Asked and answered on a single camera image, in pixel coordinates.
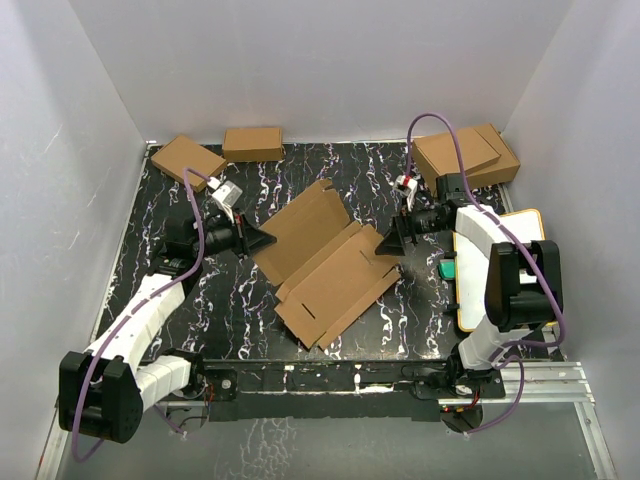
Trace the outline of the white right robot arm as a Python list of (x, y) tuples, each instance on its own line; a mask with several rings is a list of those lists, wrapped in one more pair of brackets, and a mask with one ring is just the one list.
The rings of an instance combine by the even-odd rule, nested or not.
[(407, 243), (419, 236), (451, 231), (466, 238), (487, 261), (478, 325), (446, 360), (436, 377), (455, 395), (466, 397), (505, 367), (506, 353), (517, 345), (532, 345), (530, 332), (563, 321), (560, 252), (551, 240), (522, 240), (471, 193), (465, 176), (446, 174), (436, 180), (432, 209), (415, 206), (417, 182), (402, 174), (394, 182), (403, 197), (383, 239), (378, 256), (403, 256)]

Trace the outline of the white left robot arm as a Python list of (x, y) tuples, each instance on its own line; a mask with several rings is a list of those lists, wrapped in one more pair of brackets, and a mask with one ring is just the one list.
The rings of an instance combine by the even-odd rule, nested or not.
[(171, 348), (150, 364), (142, 358), (202, 275), (206, 257), (230, 251), (251, 258), (276, 237), (240, 212), (197, 221), (168, 219), (137, 292), (111, 326), (59, 366), (58, 422), (74, 436), (128, 442), (144, 412), (179, 393), (199, 398), (207, 388), (201, 355)]

